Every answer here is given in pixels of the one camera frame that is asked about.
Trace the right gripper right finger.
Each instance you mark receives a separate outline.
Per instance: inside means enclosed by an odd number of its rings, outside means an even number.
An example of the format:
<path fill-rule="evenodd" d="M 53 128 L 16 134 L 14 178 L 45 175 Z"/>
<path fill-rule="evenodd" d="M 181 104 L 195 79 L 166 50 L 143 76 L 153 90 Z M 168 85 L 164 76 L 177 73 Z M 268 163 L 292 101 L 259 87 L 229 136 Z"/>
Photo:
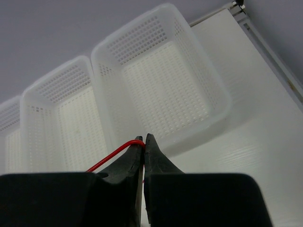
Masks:
<path fill-rule="evenodd" d="M 257 182 L 241 173 L 186 174 L 145 142 L 144 198 L 153 227 L 270 227 Z"/>

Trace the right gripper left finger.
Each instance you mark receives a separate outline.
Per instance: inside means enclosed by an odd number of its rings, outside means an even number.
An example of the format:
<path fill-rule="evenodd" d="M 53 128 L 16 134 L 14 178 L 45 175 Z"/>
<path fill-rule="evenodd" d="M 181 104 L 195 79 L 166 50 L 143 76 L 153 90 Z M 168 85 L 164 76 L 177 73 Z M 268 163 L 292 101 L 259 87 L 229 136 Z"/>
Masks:
<path fill-rule="evenodd" d="M 85 172 L 0 177 L 3 227 L 138 227 L 144 143 L 130 140 Z"/>

